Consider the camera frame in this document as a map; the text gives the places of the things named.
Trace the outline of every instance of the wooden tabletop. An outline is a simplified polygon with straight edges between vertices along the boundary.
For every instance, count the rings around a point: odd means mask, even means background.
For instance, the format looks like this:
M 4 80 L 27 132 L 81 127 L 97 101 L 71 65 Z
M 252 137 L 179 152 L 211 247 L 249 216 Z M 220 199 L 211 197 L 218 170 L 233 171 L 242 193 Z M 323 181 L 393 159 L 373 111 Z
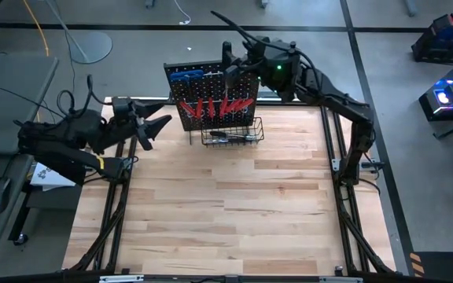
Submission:
M 199 132 L 190 145 L 175 106 L 155 117 L 164 114 L 174 119 L 153 142 L 154 150 L 138 145 L 118 270 L 325 275 L 344 265 L 318 108 L 258 107 L 265 140 L 220 149 L 203 146 Z M 105 107 L 103 116 L 112 116 L 111 110 Z M 348 141 L 350 123 L 343 128 Z M 106 155 L 114 156 L 114 149 Z M 107 191 L 102 181 L 83 188 L 64 268 L 77 263 L 98 235 Z M 355 191 L 366 239 L 394 268 L 377 191 L 367 184 Z M 353 240 L 351 246 L 359 266 Z

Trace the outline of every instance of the metal wire basket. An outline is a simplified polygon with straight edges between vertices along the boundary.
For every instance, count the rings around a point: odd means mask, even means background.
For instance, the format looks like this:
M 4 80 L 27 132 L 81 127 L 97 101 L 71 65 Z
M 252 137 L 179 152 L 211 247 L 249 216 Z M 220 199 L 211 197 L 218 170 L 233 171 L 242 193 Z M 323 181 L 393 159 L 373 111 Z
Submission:
M 265 139 L 263 123 L 255 117 L 250 126 L 211 128 L 203 124 L 201 129 L 202 145 L 220 147 L 230 145 L 252 145 Z

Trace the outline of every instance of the black pegboard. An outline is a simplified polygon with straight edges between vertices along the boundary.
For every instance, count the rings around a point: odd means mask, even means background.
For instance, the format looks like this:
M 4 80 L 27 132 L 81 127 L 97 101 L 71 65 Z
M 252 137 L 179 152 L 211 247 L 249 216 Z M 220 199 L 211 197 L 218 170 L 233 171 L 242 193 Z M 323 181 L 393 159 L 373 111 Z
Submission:
M 246 127 L 252 124 L 256 109 L 256 98 L 260 82 L 251 73 L 244 74 L 235 88 L 228 89 L 228 104 L 239 99 L 253 99 L 253 103 L 236 113 L 227 113 L 223 118 L 219 117 L 219 110 L 225 98 L 225 81 L 222 74 L 221 61 L 196 62 L 187 64 L 164 64 L 164 70 L 171 87 L 171 98 L 176 103 L 183 130 L 202 130 L 207 128 Z M 204 75 L 200 78 L 190 79 L 189 82 L 171 80 L 171 74 L 176 72 L 188 72 L 203 70 Z M 209 114 L 209 98 L 214 105 L 214 117 Z M 193 109 L 197 109 L 199 99 L 203 99 L 200 119 L 191 116 L 181 105 L 187 103 Z

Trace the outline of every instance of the concrete floor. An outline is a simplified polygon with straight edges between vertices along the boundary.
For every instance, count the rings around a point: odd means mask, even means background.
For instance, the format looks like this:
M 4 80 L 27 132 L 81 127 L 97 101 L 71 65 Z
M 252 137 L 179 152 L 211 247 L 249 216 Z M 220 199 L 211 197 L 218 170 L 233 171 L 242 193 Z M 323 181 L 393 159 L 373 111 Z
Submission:
M 172 0 L 157 0 L 157 6 L 151 10 L 144 8 L 142 0 L 58 2 L 68 24 L 178 25 L 179 21 L 185 20 Z M 246 0 L 179 2 L 192 17 L 191 24 L 223 24 L 208 13 L 214 9 L 244 25 L 345 26 L 339 0 L 271 0 L 266 10 L 259 9 L 255 1 Z M 348 0 L 348 7 L 355 27 L 427 28 L 435 18 L 453 13 L 453 1 L 415 2 L 420 13 L 414 18 L 408 17 L 403 0 Z M 56 23 L 45 2 L 30 3 L 40 22 Z M 0 7 L 0 22 L 31 23 L 31 19 L 21 2 L 4 1 Z M 86 32 L 72 33 L 81 37 Z M 233 43 L 234 52 L 243 52 L 241 37 L 232 31 L 105 32 L 113 40 L 109 56 L 96 64 L 74 64 L 78 104 L 86 97 L 87 74 L 94 75 L 94 90 L 102 97 L 167 97 L 169 87 L 163 63 L 217 60 L 224 40 Z M 295 40 L 337 88 L 363 99 L 346 32 L 269 31 L 253 34 Z M 45 35 L 51 56 L 60 59 L 46 96 L 48 105 L 56 109 L 57 93 L 72 88 L 72 69 L 64 32 L 45 30 Z M 410 46 L 419 36 L 416 33 L 356 34 L 414 250 L 453 252 L 453 137 L 443 141 L 434 139 L 432 128 L 416 103 L 417 98 L 451 67 L 414 63 Z M 33 29 L 0 28 L 0 51 L 44 54 L 39 33 Z M 380 185 L 396 265 L 406 272 L 389 195 L 383 181 Z M 38 221 L 30 220 L 26 227 L 31 231 L 31 240 L 24 248 L 13 247 L 3 239 L 0 266 L 5 268 L 0 267 L 0 276 L 45 273 L 61 268 L 73 217 L 70 212 L 38 213 Z

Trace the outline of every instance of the white paper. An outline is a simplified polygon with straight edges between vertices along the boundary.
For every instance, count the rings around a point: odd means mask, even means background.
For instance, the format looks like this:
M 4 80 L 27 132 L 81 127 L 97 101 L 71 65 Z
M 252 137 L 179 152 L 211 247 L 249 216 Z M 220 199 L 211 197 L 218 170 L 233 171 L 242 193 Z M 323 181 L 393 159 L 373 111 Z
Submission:
M 43 191 L 46 192 L 47 190 L 58 187 L 74 186 L 75 183 L 62 177 L 62 175 L 47 166 L 38 163 L 36 164 L 35 172 L 32 175 L 31 185 L 41 186 Z

